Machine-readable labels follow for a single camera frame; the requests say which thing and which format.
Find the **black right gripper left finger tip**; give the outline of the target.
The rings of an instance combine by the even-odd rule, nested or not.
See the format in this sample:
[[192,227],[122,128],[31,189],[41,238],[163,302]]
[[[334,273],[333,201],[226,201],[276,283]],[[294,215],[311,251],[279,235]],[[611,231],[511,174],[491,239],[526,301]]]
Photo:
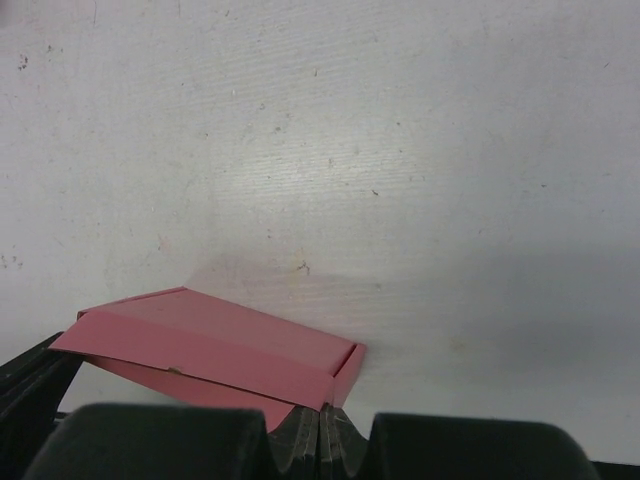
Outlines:
[[258,410],[99,403],[68,415],[27,479],[315,479],[317,418],[269,432]]

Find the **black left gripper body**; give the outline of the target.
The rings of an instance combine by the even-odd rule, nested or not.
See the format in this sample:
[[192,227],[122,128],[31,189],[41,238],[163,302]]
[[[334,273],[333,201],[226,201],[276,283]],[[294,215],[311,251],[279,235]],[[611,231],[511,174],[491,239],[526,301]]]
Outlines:
[[52,350],[56,333],[1,366],[1,477],[20,479],[59,421],[83,358]]

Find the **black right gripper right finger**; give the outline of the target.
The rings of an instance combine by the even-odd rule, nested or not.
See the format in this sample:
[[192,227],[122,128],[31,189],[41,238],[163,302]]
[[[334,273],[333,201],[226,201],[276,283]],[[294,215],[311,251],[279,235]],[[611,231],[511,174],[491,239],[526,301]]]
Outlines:
[[319,418],[322,479],[596,479],[577,442],[544,423],[382,413],[368,437],[340,409]]

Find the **pink paper box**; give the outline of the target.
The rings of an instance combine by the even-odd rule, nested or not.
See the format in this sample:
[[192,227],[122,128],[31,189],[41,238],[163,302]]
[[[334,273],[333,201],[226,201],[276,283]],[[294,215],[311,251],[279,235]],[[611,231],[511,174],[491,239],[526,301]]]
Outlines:
[[365,345],[185,287],[79,311],[51,345],[187,403],[263,413],[341,407]]

